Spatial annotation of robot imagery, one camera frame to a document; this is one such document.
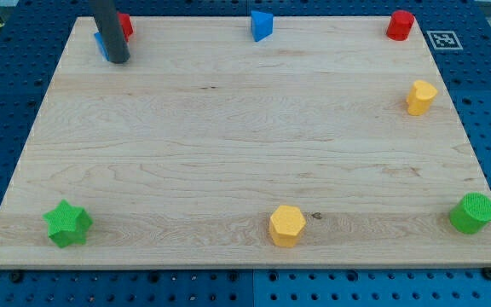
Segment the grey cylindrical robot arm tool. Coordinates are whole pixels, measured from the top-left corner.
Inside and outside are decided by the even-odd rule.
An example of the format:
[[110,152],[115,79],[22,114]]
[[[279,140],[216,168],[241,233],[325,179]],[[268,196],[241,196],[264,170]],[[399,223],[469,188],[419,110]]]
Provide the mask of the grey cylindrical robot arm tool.
[[106,51],[107,60],[124,64],[130,58],[118,12],[113,0],[89,0],[101,44]]

